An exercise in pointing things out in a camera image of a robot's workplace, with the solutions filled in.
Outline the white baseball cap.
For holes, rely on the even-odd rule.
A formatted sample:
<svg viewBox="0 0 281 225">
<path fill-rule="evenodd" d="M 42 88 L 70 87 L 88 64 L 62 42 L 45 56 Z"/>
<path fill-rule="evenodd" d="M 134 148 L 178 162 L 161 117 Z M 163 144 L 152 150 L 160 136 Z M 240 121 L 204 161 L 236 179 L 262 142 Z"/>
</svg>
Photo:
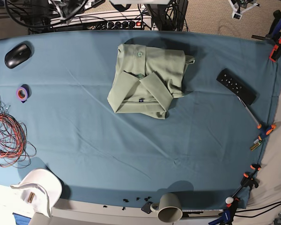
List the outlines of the white baseball cap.
<svg viewBox="0 0 281 225">
<path fill-rule="evenodd" d="M 10 187 L 19 193 L 20 199 L 37 213 L 50 218 L 52 208 L 62 194 L 60 180 L 50 171 L 38 168 L 30 171 L 20 183 Z"/>
</svg>

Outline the black orange clamp lower right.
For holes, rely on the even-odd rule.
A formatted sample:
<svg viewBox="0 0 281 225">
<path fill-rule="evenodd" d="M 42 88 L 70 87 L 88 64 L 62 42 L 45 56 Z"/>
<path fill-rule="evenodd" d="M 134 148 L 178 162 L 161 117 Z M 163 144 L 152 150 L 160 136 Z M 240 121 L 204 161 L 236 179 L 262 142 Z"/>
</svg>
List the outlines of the black orange clamp lower right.
<svg viewBox="0 0 281 225">
<path fill-rule="evenodd" d="M 235 198 L 237 194 L 246 187 L 250 188 L 250 191 L 253 188 L 258 188 L 259 183 L 255 180 L 255 174 L 261 170 L 261 165 L 259 164 L 251 164 L 250 168 L 253 170 L 253 173 L 245 172 L 243 174 L 243 178 L 240 183 L 240 187 L 238 190 L 232 195 L 232 198 Z"/>
</svg>

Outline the blue black clamp top right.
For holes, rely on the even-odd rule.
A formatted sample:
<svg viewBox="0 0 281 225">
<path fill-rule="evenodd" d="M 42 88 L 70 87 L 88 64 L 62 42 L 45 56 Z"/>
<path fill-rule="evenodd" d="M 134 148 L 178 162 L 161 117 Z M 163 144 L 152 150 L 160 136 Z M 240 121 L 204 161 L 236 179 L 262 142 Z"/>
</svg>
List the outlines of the blue black clamp top right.
<svg viewBox="0 0 281 225">
<path fill-rule="evenodd" d="M 273 12 L 274 20 L 271 24 L 269 33 L 264 37 L 252 35 L 251 37 L 258 40 L 274 40 L 277 41 L 281 37 L 281 11 L 276 10 Z"/>
</svg>

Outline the black computer mouse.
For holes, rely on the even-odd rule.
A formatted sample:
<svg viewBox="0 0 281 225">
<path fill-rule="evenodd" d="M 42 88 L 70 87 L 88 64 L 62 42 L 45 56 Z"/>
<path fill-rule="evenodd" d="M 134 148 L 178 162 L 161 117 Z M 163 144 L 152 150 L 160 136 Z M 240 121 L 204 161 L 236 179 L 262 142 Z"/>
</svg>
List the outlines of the black computer mouse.
<svg viewBox="0 0 281 225">
<path fill-rule="evenodd" d="M 4 58 L 5 65 L 9 69 L 13 69 L 23 62 L 27 61 L 32 52 L 26 44 L 20 44 L 10 50 Z"/>
</svg>

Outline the black remote control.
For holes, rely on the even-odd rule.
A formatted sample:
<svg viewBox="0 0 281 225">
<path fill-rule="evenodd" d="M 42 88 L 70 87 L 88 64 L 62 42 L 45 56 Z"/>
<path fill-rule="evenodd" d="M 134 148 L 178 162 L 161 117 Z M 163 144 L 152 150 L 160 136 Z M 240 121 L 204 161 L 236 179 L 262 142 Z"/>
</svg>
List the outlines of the black remote control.
<svg viewBox="0 0 281 225">
<path fill-rule="evenodd" d="M 257 97 L 257 93 L 248 84 L 227 68 L 219 73 L 216 80 L 240 97 L 247 105 L 252 105 Z"/>
</svg>

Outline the black orange clamp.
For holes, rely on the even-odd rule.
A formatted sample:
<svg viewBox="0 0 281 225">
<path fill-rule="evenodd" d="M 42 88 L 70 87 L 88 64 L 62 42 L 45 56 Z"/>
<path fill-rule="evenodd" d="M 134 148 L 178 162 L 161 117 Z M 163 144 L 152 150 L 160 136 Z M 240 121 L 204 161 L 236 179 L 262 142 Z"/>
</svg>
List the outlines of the black orange clamp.
<svg viewBox="0 0 281 225">
<path fill-rule="evenodd" d="M 259 164 L 251 164 L 250 168 L 253 170 L 253 173 L 245 172 L 243 174 L 243 178 L 240 183 L 240 187 L 238 190 L 232 195 L 232 198 L 235 198 L 237 194 L 246 187 L 250 188 L 250 191 L 253 188 L 258 188 L 259 183 L 255 180 L 255 174 L 261 170 L 261 165 Z"/>
<path fill-rule="evenodd" d="M 280 57 L 281 57 L 281 38 L 279 38 L 279 40 L 275 43 L 270 53 L 269 59 L 272 62 L 276 62 Z"/>
</svg>

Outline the light green T-shirt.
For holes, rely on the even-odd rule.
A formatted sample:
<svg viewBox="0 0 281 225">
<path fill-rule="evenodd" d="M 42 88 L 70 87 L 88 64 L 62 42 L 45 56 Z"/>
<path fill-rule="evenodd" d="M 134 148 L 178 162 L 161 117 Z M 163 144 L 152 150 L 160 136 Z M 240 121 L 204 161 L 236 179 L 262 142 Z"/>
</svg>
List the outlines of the light green T-shirt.
<svg viewBox="0 0 281 225">
<path fill-rule="evenodd" d="M 184 96 L 182 80 L 194 63 L 182 50 L 120 44 L 108 103 L 115 113 L 163 120 L 172 100 Z"/>
</svg>

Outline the black power strip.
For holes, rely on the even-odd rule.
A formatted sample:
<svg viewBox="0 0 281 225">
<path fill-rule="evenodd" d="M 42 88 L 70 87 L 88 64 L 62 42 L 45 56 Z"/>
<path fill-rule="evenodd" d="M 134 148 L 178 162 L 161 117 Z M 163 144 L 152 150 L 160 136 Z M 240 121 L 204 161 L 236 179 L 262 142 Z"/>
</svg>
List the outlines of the black power strip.
<svg viewBox="0 0 281 225">
<path fill-rule="evenodd" d="M 145 26 L 141 21 L 116 21 L 116 22 L 95 22 L 87 26 L 89 30 L 144 30 Z"/>
</svg>

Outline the black orange clamp upper right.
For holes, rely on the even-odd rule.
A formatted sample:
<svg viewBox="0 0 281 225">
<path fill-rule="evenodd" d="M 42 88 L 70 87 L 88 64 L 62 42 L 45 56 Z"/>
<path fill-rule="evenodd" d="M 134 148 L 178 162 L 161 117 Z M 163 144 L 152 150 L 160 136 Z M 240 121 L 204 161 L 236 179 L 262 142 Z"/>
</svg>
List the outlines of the black orange clamp upper right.
<svg viewBox="0 0 281 225">
<path fill-rule="evenodd" d="M 269 59 L 272 62 L 276 62 L 280 57 L 281 57 L 281 38 L 279 38 L 279 40 L 275 43 L 270 53 Z"/>
</svg>

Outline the grey-green ceramic mug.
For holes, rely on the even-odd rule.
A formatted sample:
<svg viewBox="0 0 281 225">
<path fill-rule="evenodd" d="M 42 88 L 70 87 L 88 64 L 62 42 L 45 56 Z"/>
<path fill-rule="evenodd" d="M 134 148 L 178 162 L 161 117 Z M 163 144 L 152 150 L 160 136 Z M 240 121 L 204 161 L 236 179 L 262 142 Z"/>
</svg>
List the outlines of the grey-green ceramic mug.
<svg viewBox="0 0 281 225">
<path fill-rule="evenodd" d="M 174 193 L 164 194 L 160 202 L 150 205 L 150 210 L 157 213 L 157 218 L 164 223 L 174 223 L 182 218 L 182 206 Z"/>
</svg>

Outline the orange blue screwdriver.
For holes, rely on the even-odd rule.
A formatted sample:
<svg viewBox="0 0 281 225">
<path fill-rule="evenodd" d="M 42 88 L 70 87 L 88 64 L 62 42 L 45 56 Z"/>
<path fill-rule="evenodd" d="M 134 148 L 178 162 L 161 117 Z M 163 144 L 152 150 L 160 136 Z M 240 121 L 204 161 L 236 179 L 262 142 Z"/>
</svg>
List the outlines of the orange blue screwdriver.
<svg viewBox="0 0 281 225">
<path fill-rule="evenodd" d="M 269 126 L 263 126 L 261 124 L 258 124 L 257 128 L 260 130 L 260 134 L 253 143 L 257 144 L 258 142 L 262 142 L 267 136 L 269 136 L 276 129 L 276 127 L 277 126 L 275 124 Z"/>
</svg>

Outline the white pen orange tip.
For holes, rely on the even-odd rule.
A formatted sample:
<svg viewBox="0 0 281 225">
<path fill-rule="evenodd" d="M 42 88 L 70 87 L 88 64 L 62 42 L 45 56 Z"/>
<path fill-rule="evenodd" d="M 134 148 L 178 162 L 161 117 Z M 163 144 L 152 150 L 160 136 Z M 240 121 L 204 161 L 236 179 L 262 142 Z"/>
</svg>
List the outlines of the white pen orange tip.
<svg viewBox="0 0 281 225">
<path fill-rule="evenodd" d="M 244 105 L 246 111 L 249 113 L 249 115 L 251 116 L 251 118 L 253 119 L 253 121 L 256 123 L 257 125 L 257 129 L 261 129 L 262 125 L 261 123 L 258 121 L 258 119 L 255 117 L 255 115 L 251 112 L 251 110 L 249 109 L 249 107 L 245 104 L 245 102 L 240 98 L 237 97 L 238 100 Z"/>
</svg>

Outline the blue black clamp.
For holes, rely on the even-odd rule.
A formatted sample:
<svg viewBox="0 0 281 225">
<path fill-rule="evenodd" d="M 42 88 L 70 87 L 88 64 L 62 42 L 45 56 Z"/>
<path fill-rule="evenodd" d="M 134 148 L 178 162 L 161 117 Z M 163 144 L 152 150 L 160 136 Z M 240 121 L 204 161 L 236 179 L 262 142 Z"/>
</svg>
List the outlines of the blue black clamp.
<svg viewBox="0 0 281 225">
<path fill-rule="evenodd" d="M 274 20 L 271 24 L 269 33 L 264 37 L 252 35 L 251 37 L 258 40 L 274 40 L 277 41 L 281 37 L 281 11 L 276 10 L 273 12 Z"/>
<path fill-rule="evenodd" d="M 231 225 L 234 215 L 238 209 L 239 198 L 235 197 L 232 204 L 226 204 L 226 208 L 220 214 L 220 217 L 214 221 L 209 222 L 209 225 Z"/>
</svg>

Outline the purple tape roll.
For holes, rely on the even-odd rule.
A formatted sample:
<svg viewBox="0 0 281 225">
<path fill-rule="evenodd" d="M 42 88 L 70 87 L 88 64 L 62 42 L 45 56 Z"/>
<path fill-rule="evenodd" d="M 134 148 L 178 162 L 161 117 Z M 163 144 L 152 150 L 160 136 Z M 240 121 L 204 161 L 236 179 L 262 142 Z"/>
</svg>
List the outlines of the purple tape roll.
<svg viewBox="0 0 281 225">
<path fill-rule="evenodd" d="M 30 88 L 28 85 L 23 84 L 20 86 L 16 91 L 17 98 L 22 102 L 26 102 L 27 99 L 30 97 Z"/>
</svg>

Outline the blue table cloth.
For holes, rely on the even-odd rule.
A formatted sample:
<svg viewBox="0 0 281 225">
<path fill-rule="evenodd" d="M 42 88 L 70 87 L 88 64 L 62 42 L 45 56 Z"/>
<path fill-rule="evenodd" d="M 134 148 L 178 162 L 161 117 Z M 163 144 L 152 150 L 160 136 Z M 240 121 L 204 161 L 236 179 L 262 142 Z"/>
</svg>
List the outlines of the blue table cloth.
<svg viewBox="0 0 281 225">
<path fill-rule="evenodd" d="M 26 44 L 30 58 L 13 69 L 5 55 Z M 168 118 L 115 114 L 107 101 L 120 44 L 183 50 L 196 61 L 183 80 L 185 96 Z M 281 91 L 281 57 L 272 45 L 191 32 L 72 31 L 0 40 L 0 96 L 22 121 L 35 146 L 31 165 L 0 168 L 0 184 L 19 183 L 46 167 L 65 184 L 63 197 L 90 203 L 141 207 L 176 193 L 188 209 L 219 209 L 243 172 L 262 159 L 250 151 L 255 123 L 237 97 L 217 80 L 227 68 L 256 93 L 251 108 L 272 123 Z M 17 89 L 26 84 L 22 103 Z"/>
</svg>

